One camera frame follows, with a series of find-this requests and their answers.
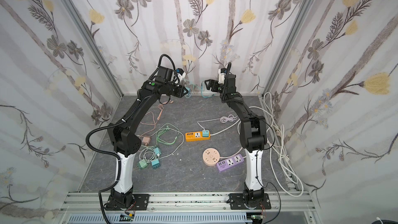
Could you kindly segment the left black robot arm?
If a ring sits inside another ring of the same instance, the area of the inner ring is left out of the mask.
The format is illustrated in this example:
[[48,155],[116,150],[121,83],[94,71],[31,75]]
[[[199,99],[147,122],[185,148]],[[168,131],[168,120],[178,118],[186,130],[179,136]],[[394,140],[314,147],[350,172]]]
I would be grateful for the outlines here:
[[[90,131],[85,138],[86,145],[91,150],[116,159],[116,176],[113,184],[98,192],[100,210],[103,213],[106,210],[128,210],[136,203],[131,174],[135,155],[142,145],[136,131],[148,110],[154,103],[159,102],[163,95],[182,98],[188,94],[188,90],[180,83],[184,74],[183,69],[176,67],[174,62],[170,68],[162,66],[164,58],[172,60],[169,55],[160,55],[155,71],[137,91],[136,100],[124,116],[116,123]],[[95,148],[90,142],[93,134],[103,130],[108,132],[113,151]]]

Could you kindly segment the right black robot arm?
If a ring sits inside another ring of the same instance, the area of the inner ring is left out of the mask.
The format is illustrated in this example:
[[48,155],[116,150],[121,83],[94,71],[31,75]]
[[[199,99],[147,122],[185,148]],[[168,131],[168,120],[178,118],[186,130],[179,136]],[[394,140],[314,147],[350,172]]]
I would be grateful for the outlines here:
[[243,190],[244,203],[254,208],[264,201],[265,189],[261,177],[261,159],[267,145],[265,117],[254,113],[236,89],[236,75],[231,73],[232,63],[219,70],[218,80],[205,81],[206,89],[220,94],[240,120],[239,141],[246,154],[247,175]]

